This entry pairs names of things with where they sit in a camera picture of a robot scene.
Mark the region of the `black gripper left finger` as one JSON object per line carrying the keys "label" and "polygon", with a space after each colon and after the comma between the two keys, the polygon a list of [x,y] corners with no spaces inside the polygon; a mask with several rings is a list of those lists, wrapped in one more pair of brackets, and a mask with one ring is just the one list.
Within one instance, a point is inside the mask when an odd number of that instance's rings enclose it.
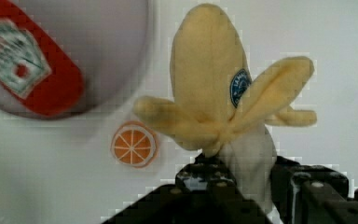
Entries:
{"label": "black gripper left finger", "polygon": [[199,155],[175,176],[101,224],[272,224],[216,157]]}

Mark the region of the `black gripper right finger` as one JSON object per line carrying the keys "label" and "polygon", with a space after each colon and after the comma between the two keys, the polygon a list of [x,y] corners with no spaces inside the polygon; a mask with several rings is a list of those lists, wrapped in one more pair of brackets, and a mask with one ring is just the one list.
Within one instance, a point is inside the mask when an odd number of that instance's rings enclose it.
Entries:
{"label": "black gripper right finger", "polygon": [[270,180],[283,224],[358,224],[358,189],[349,195],[344,174],[278,157]]}

